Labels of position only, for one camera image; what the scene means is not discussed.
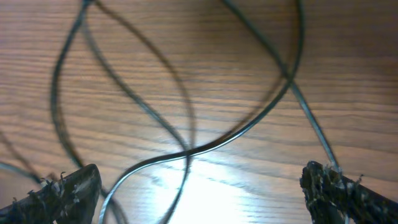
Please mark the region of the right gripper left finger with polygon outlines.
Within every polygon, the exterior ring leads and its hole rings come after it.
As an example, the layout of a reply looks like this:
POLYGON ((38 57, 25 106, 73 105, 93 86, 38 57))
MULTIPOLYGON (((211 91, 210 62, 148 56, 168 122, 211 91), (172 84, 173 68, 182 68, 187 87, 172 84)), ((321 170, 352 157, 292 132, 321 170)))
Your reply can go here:
POLYGON ((96 165, 45 181, 39 191, 14 200, 1 209, 1 224, 76 223, 90 224, 101 193, 101 177, 96 165))

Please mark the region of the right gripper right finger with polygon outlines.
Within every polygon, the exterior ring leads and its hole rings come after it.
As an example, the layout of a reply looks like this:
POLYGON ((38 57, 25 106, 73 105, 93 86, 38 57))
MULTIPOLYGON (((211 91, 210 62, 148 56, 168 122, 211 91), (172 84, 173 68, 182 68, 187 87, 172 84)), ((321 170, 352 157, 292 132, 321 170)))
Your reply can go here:
POLYGON ((303 168, 300 187, 312 223, 397 224, 397 202, 316 161, 303 168))

